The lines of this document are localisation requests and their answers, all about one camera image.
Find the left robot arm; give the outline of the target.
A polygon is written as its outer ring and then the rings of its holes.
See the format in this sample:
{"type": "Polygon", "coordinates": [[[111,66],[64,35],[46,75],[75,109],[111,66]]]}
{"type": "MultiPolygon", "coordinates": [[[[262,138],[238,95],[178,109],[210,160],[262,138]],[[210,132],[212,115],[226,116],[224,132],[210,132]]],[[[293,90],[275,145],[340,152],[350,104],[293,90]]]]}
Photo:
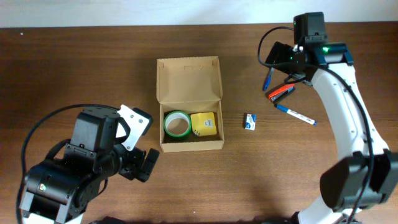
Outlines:
{"type": "Polygon", "coordinates": [[[88,203],[101,195],[109,178],[146,182],[159,158],[156,149],[136,147],[153,118],[139,108],[80,104],[72,137],[61,140],[39,164],[26,169],[22,149],[22,179],[17,194],[18,223],[80,223],[88,203]]]}

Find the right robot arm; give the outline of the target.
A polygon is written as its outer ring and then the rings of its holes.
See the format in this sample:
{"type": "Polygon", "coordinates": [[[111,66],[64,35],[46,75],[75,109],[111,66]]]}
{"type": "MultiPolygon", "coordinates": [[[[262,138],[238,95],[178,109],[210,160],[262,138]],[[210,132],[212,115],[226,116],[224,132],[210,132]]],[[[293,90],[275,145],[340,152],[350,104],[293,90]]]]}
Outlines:
{"type": "Polygon", "coordinates": [[[322,12],[294,17],[294,44],[276,42],[263,66],[303,82],[320,96],[330,120],[338,162],[320,177],[320,196],[291,223],[354,223],[355,215],[385,203],[397,185],[397,154],[371,121],[345,43],[331,43],[322,12]]]}

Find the brown cardboard box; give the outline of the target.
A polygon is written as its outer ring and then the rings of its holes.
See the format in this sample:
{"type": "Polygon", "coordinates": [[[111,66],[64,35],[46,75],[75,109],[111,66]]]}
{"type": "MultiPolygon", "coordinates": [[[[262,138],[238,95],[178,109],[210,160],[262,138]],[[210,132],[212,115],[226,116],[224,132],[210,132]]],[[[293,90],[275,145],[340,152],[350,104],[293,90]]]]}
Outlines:
{"type": "Polygon", "coordinates": [[[163,58],[157,61],[160,104],[160,146],[164,152],[220,150],[224,145],[220,61],[217,56],[163,58]],[[166,132],[166,116],[174,111],[188,115],[212,112],[216,134],[199,137],[194,129],[182,138],[166,132]]]}

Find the yellow sticky note pad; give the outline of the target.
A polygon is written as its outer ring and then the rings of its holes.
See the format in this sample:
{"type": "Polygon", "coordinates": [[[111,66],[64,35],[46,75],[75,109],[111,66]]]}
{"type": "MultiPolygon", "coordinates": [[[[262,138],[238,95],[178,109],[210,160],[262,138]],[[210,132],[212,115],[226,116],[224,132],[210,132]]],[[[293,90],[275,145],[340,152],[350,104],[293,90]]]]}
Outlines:
{"type": "Polygon", "coordinates": [[[198,137],[217,134],[214,112],[195,113],[190,115],[192,131],[198,137]]]}

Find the green tape roll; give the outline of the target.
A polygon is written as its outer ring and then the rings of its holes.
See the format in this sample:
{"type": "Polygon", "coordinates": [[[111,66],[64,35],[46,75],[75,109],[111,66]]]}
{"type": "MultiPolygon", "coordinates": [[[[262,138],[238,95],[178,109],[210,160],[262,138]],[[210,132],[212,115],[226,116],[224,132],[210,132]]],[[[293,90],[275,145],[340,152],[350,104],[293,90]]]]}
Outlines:
{"type": "Polygon", "coordinates": [[[164,131],[173,139],[186,138],[192,131],[192,122],[183,111],[172,111],[164,119],[164,131]]]}

